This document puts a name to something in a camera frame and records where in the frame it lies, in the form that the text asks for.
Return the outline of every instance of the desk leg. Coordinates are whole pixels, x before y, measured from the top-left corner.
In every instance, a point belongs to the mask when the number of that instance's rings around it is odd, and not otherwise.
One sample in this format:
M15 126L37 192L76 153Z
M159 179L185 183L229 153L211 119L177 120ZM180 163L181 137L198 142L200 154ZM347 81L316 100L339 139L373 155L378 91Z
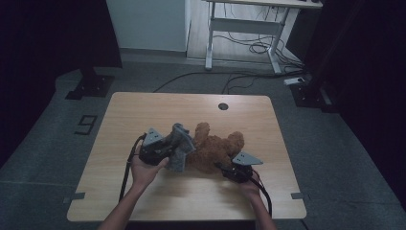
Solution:
M213 4L212 15L210 16L210 27L209 27L209 43L207 44L206 50L206 65L205 65L206 70L212 70L212 60L213 60L213 23L214 23L215 2L213 2L212 4Z
M276 37L274 39L274 42L272 42L271 49L268 50L268 56L271 59L272 67L274 68L275 74L281 74L282 73L280 65L278 64L278 56L275 54L275 52L276 52L276 50L278 48L278 43L279 43L279 41L281 39L284 24L286 22L286 17L289 14L289 10L290 10L290 8L286 8L286 11L284 11L283 18L282 18L282 20L280 22L280 25L278 27L278 31L277 31Z

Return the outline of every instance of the brown teddy bear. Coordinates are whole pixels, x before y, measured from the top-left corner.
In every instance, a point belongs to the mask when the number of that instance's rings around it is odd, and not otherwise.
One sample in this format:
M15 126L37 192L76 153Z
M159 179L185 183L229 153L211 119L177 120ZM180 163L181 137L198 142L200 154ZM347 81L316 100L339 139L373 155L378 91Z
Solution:
M244 147L242 133L236 131L221 139L217 136L209 136L210 126L208 123L197 125L193 144L196 150L187 156L188 166L192 166L203 173L216 173L220 170L214 163L223 166L231 166L231 159L239 154Z

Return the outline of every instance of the white wall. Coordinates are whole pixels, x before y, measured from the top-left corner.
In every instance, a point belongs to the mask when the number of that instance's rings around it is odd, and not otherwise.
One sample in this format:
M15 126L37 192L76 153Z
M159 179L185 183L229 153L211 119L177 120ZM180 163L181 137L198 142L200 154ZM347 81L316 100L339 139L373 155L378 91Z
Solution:
M190 0L107 0L120 48L185 52Z

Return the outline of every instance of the hand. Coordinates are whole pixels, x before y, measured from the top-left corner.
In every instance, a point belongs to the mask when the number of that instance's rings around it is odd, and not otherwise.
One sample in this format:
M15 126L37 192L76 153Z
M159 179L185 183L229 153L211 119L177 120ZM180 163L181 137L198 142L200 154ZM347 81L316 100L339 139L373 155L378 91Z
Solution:
M151 166L140 160L140 147L135 149L136 155L132 158L131 171L133 187L145 189L155 178L155 175L169 162L168 158L163 159L157 166Z
M255 172L253 173L252 177L259 182L259 177ZM252 200L255 197L260 197L259 187L255 185L251 180L248 180L247 182L244 183L240 183L238 184L238 186L242 194L246 198Z

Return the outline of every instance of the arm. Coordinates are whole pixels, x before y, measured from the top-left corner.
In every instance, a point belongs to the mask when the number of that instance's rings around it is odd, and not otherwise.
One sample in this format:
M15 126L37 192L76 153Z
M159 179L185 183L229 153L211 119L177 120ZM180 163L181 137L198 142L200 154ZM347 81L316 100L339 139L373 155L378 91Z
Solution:
M141 161L138 155L135 155L131 164L132 186L98 229L125 229L138 199L153 181L158 171L167 165L168 161L165 158L158 166L150 166Z
M253 178L259 181L256 173L254 173ZM250 200L251 206L254 209L255 216L257 217L257 221L259 223L259 229L276 230L277 226L262 202L259 188L251 181L238 184L238 186L244 196Z

